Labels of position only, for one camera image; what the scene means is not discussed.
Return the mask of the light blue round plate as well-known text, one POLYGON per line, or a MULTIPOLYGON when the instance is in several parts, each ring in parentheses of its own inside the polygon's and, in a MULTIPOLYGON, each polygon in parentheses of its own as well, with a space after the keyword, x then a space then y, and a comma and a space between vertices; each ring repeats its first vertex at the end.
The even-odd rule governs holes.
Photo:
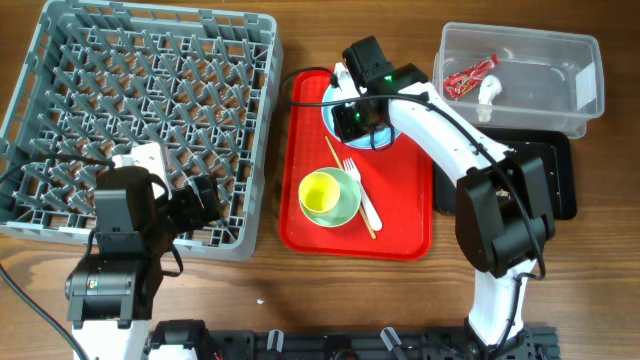
MULTIPOLYGON (((329 102, 337 100, 337 93, 340 93, 340 90, 329 85, 322 97, 322 102, 329 102)), ((326 106, 321 108, 321 115, 324 122, 325 127, 329 131, 331 137, 338 142, 340 142, 340 138, 337 136, 334 129, 334 118, 331 113, 332 106, 326 106)), ((371 138, 369 134, 366 134, 364 137, 357 138, 355 140, 346 142, 345 145, 354 149, 360 150, 384 150, 392 143, 392 136, 394 140, 397 140, 401 132, 397 129, 391 130, 388 127, 384 127, 382 130, 374 133, 374 137, 371 138)))

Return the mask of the light green bowl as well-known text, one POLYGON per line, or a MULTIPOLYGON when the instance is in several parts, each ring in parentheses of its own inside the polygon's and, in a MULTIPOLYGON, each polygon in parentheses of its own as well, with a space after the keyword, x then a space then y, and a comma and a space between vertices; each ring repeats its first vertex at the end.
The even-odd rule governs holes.
POLYGON ((358 203, 361 200, 360 190, 356 181, 345 171, 326 167, 314 172, 325 172, 332 175, 340 185, 340 199, 337 205, 328 213, 317 215, 305 210, 300 201, 299 206, 307 219, 315 225, 325 228, 336 228, 348 223, 358 212, 358 203))

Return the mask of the yellow plastic cup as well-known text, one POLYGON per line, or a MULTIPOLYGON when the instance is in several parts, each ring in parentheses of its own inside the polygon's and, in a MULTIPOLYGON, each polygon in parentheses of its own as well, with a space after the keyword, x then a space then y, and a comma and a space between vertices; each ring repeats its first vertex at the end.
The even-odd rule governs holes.
POLYGON ((317 215, 332 210, 339 202, 340 194, 338 181, 325 172, 308 174, 298 187, 298 197, 302 207, 317 215))

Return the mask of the red snack wrapper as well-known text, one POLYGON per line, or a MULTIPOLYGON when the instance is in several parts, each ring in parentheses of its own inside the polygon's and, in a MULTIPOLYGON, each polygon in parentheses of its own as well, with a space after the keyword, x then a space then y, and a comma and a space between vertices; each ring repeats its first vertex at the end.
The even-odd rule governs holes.
POLYGON ((461 71, 449 75, 443 81, 443 88, 446 93, 457 101, 471 90, 478 87, 490 70, 499 64, 495 54, 486 57, 477 64, 461 71))

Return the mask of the white napkin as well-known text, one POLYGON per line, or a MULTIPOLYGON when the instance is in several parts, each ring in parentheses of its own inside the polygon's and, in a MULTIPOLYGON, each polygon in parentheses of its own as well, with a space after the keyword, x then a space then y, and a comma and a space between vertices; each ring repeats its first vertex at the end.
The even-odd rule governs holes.
POLYGON ((478 120, 487 123, 491 120, 492 102, 502 92, 501 81, 494 75, 487 75, 481 82, 478 94, 478 120))

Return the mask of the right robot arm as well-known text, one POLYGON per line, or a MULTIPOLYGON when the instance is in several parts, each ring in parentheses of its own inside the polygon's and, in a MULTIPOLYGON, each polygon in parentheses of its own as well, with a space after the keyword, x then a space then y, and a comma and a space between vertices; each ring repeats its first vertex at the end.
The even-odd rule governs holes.
POLYGON ((455 234, 476 270, 466 326, 483 356, 506 351, 523 334, 525 286, 545 277, 542 253, 555 234, 542 160, 481 133, 415 65, 394 67, 373 36, 343 51, 331 85, 341 141, 383 128, 401 133, 455 186, 455 234))

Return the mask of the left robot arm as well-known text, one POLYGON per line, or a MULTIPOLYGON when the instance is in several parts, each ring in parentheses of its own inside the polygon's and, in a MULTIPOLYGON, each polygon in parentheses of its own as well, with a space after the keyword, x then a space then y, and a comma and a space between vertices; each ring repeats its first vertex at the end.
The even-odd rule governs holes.
POLYGON ((220 359, 223 348, 202 320, 151 323, 162 280, 164 254, 176 255, 175 238, 222 216, 216 180, 156 196, 163 180, 149 170, 125 166, 97 178, 97 222, 86 251, 65 284, 72 335, 80 359, 220 359))

